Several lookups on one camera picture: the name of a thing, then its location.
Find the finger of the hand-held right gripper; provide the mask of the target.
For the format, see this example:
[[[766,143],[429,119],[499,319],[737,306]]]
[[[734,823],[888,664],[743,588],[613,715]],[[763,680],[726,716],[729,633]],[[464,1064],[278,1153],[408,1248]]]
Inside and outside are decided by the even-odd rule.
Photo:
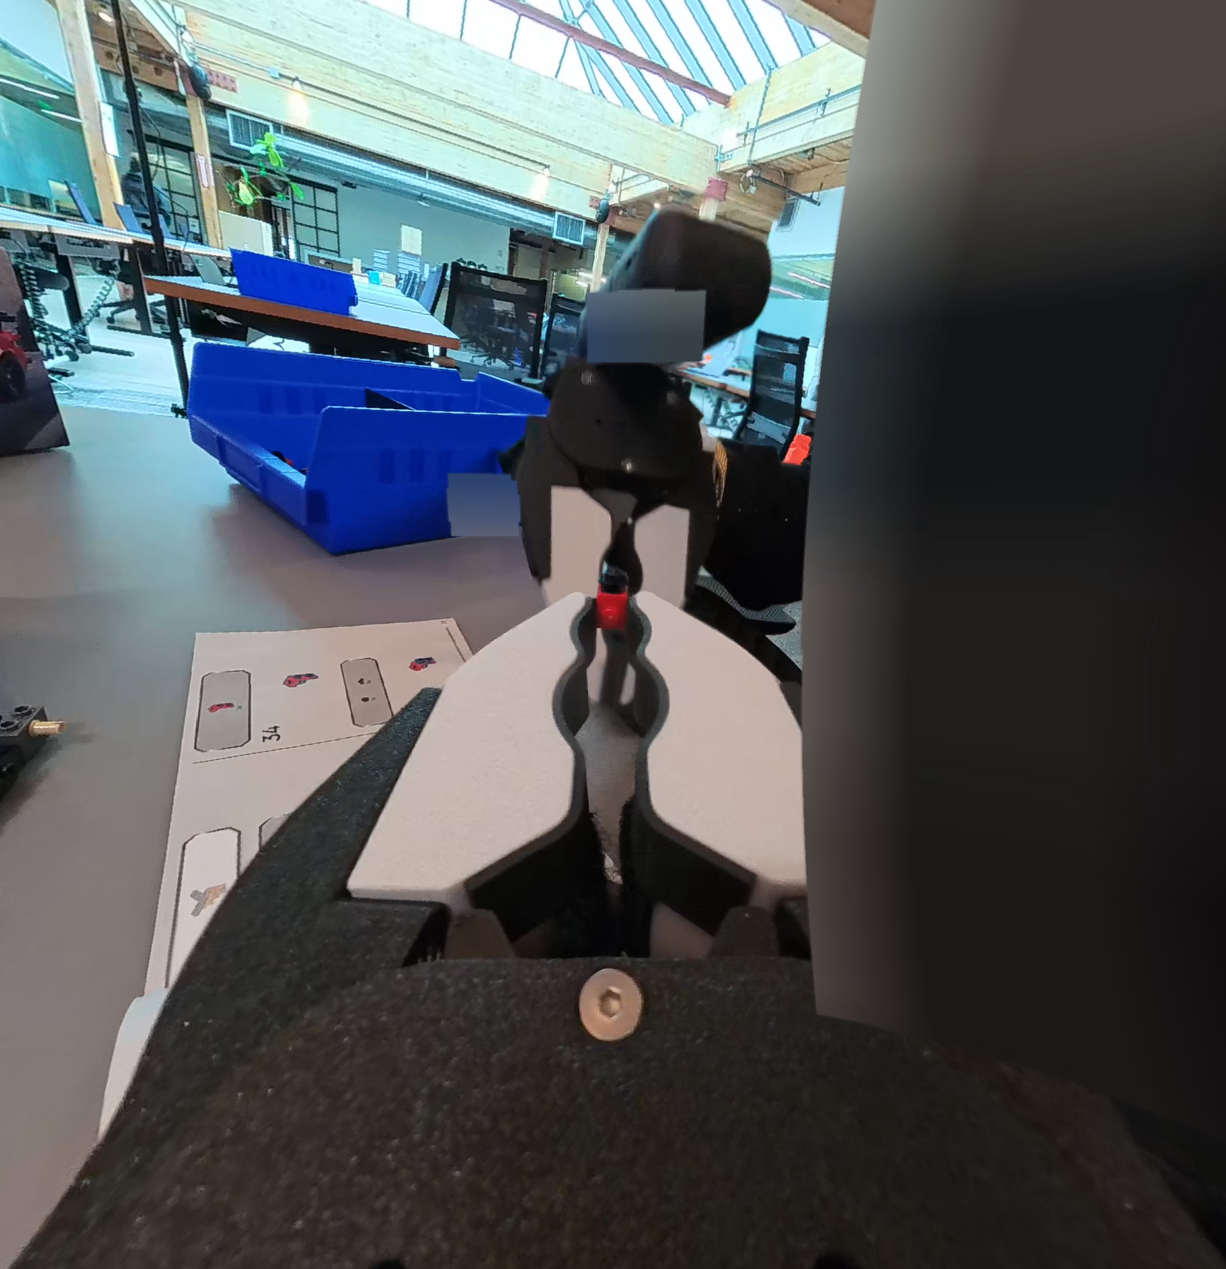
[[[595,597],[613,535],[614,521],[604,503],[581,487],[551,487],[550,556],[541,578],[546,605],[570,594]]]
[[[662,505],[639,515],[627,525],[640,582],[633,595],[633,605],[645,607],[645,600],[656,600],[656,605],[670,604],[681,608],[694,579],[690,562],[691,516],[687,509]]]

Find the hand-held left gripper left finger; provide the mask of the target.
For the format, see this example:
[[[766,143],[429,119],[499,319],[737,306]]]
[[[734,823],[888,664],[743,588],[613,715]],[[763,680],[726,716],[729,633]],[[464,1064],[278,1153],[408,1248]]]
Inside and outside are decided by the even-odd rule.
[[[575,807],[567,674],[588,655],[572,592],[449,674],[347,880],[356,899],[468,906],[471,890],[560,829]]]

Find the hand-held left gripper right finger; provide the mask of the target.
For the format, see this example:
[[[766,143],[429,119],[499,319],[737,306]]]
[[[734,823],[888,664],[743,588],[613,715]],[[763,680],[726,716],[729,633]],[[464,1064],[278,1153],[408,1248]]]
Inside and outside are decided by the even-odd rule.
[[[664,906],[779,906],[807,896],[801,728],[779,679],[665,598],[636,635],[632,870]]]

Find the lego instruction booklet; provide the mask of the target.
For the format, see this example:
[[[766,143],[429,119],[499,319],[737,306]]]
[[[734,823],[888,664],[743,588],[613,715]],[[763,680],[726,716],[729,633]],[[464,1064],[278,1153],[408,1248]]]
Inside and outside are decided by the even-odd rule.
[[[416,690],[442,686],[471,654],[449,616],[195,635],[144,992],[116,1032],[99,1136],[169,987],[257,851]]]

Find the red black lego car model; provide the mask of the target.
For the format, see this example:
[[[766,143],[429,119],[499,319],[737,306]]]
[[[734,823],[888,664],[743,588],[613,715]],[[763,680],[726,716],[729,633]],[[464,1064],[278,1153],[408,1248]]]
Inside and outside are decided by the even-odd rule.
[[[48,738],[67,727],[42,705],[16,703],[0,712],[0,806]]]

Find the black mesh office chair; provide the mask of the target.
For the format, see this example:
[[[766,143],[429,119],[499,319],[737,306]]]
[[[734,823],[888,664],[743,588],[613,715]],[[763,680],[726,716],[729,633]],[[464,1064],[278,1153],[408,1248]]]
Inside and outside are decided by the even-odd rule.
[[[810,462],[788,464],[772,446],[716,440],[712,459],[716,524],[684,611],[737,642],[782,683],[799,686],[799,665],[770,639],[791,617],[756,613],[797,604],[804,589]]]

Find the blue bin with black divider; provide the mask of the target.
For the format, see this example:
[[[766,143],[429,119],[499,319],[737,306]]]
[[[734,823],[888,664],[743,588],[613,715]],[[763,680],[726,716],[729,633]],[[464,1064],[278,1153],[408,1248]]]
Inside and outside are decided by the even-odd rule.
[[[500,474],[547,397],[455,367],[201,341],[192,442],[337,556],[451,535],[448,477]]]

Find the wooden-edged desk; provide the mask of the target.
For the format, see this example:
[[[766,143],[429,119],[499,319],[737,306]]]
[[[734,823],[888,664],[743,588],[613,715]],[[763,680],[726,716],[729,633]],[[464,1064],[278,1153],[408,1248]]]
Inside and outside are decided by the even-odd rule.
[[[332,331],[383,341],[426,344],[440,347],[445,351],[456,351],[462,346],[458,335],[421,306],[366,305],[360,312],[329,313],[255,297],[200,278],[144,275],[143,281],[147,293],[176,297],[216,312],[229,311],[238,315],[238,321],[245,315],[249,325],[255,328],[286,322],[287,325],[309,325],[319,332]]]

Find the blue plastic bin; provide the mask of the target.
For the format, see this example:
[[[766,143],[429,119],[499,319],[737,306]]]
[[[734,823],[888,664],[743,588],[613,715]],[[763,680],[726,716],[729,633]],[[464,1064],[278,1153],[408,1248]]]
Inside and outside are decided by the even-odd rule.
[[[264,302],[350,315],[359,296],[351,274],[232,246],[238,290]]]

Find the hanging green plant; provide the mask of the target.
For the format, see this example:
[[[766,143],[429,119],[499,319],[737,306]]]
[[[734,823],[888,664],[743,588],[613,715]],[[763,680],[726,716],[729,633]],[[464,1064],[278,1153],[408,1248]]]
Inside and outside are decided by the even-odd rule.
[[[292,176],[271,129],[264,129],[251,143],[246,154],[236,166],[236,176],[226,182],[235,205],[254,208],[270,202],[293,208],[294,202],[303,201],[303,186]]]

